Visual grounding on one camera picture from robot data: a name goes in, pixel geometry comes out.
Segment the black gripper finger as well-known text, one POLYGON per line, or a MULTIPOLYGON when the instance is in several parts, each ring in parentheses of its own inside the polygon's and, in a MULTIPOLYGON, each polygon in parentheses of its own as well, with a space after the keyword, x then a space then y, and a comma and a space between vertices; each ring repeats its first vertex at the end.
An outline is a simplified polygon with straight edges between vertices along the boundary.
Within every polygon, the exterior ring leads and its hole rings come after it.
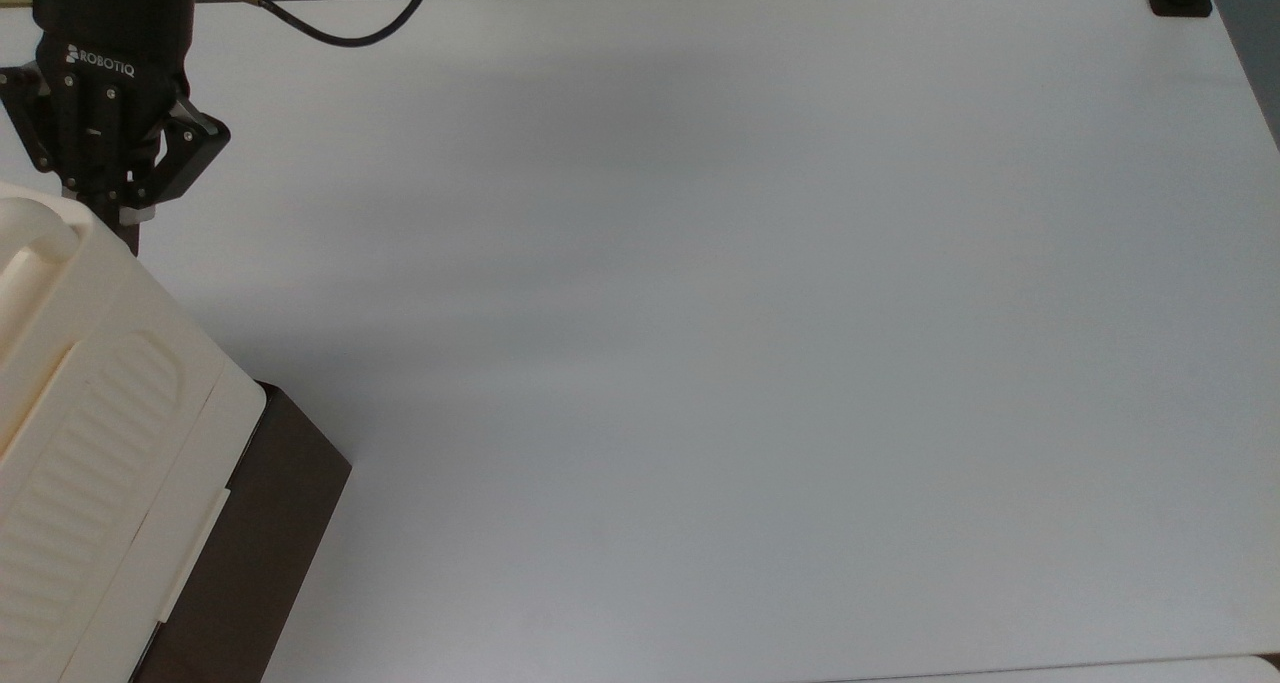
POLYGON ((55 96, 36 63, 1 68, 1 98, 36 171, 65 180, 64 127, 55 96))
POLYGON ((140 232, 159 203, 179 200, 221 150, 230 130, 218 118, 200 113, 188 98, 177 98, 154 133, 127 159, 125 178, 116 194, 116 237, 132 255, 140 253, 140 232))

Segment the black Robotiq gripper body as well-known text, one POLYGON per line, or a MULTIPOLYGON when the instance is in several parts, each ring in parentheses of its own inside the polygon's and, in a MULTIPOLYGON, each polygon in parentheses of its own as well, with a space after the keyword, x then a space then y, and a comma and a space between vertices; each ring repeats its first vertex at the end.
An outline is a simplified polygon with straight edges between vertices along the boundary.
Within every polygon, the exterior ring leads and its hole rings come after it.
POLYGON ((76 200, 118 206, 127 159, 177 98, 195 0, 33 0, 33 63, 63 119, 65 180, 76 200))

